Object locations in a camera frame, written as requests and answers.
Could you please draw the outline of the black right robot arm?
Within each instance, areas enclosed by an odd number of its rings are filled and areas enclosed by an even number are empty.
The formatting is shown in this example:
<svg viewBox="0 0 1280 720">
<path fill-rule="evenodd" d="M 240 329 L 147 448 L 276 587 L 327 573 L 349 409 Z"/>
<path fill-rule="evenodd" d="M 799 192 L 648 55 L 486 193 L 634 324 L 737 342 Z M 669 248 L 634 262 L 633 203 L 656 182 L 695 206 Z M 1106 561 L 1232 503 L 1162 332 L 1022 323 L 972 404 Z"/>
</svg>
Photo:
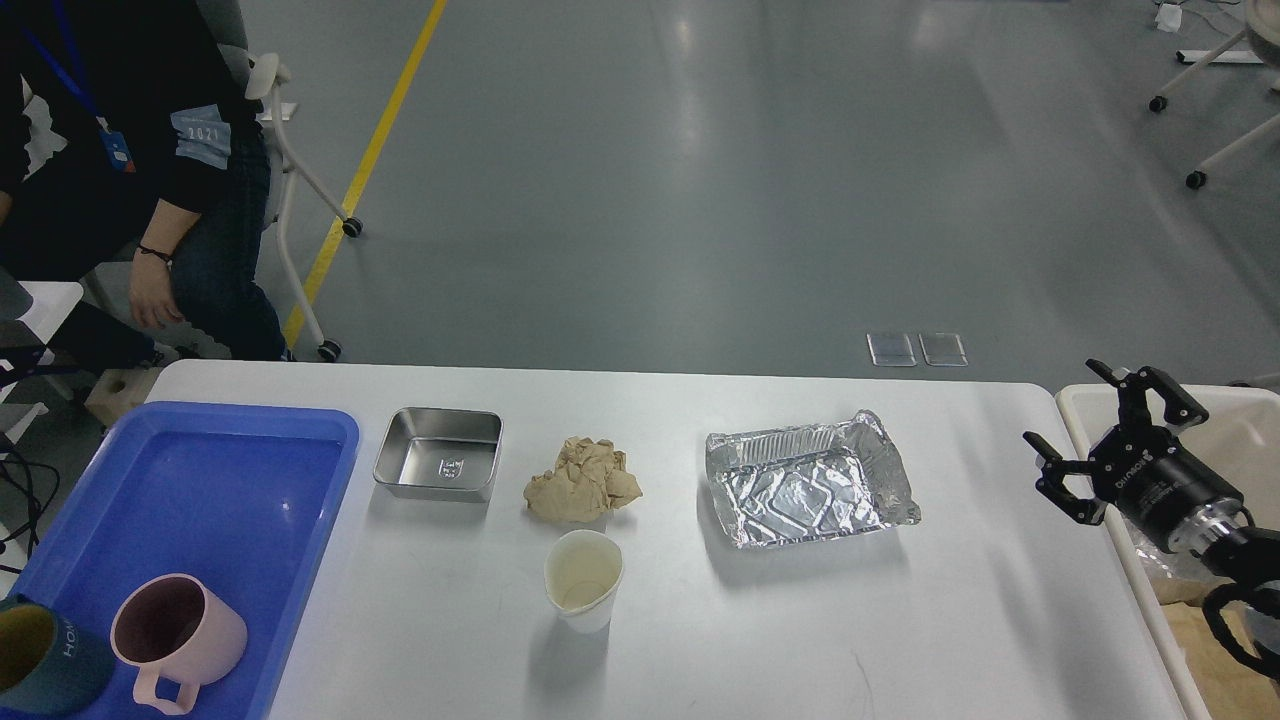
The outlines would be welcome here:
<svg viewBox="0 0 1280 720">
<path fill-rule="evenodd" d="M 1211 635 L 1243 667 L 1277 679 L 1277 650 L 1256 641 L 1248 651 L 1222 616 L 1230 603 L 1243 603 L 1277 623 L 1279 539 L 1256 524 L 1245 496 L 1178 438 L 1210 411 L 1156 366 L 1115 370 L 1094 357 L 1085 366 L 1115 388 L 1117 421 L 1078 460 L 1024 432 L 1039 457 L 1037 491 L 1082 525 L 1100 525 L 1115 507 L 1160 551 L 1189 553 L 1226 579 L 1202 603 Z"/>
</svg>

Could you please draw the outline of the person's left hand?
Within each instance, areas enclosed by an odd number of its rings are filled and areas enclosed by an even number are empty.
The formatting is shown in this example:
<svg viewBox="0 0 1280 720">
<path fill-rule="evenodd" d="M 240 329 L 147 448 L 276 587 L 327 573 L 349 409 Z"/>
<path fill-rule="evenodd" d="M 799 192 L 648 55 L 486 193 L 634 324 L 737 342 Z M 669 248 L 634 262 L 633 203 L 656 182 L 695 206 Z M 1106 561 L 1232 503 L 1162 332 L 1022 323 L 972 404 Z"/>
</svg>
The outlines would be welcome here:
<svg viewBox="0 0 1280 720">
<path fill-rule="evenodd" d="M 175 301 L 172 270 L 154 254 L 138 251 L 133 256 L 129 305 L 132 319 L 145 329 L 159 329 L 186 320 Z"/>
</svg>

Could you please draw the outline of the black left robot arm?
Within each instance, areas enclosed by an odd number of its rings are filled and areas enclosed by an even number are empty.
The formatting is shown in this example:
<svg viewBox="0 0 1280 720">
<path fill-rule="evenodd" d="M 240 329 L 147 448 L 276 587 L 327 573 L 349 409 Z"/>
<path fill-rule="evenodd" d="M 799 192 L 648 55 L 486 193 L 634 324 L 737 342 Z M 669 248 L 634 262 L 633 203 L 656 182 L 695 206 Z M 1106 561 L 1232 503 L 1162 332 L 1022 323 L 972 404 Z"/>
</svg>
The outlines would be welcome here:
<svg viewBox="0 0 1280 720">
<path fill-rule="evenodd" d="M 13 386 L 19 380 L 40 374 L 41 361 L 47 350 L 44 345 L 3 347 L 1 387 Z"/>
</svg>

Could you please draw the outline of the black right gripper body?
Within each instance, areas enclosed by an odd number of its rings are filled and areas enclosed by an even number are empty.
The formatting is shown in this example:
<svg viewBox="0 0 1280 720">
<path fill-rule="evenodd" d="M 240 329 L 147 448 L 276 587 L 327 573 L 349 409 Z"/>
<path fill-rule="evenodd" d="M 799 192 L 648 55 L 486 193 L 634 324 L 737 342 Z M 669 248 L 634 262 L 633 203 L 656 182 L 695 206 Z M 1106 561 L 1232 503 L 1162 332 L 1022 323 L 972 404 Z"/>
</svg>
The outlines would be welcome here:
<svg viewBox="0 0 1280 720">
<path fill-rule="evenodd" d="M 1165 553 L 1193 552 L 1187 521 L 1208 509 L 1233 520 L 1244 495 L 1164 427 L 1112 427 L 1089 451 L 1097 498 Z"/>
</svg>

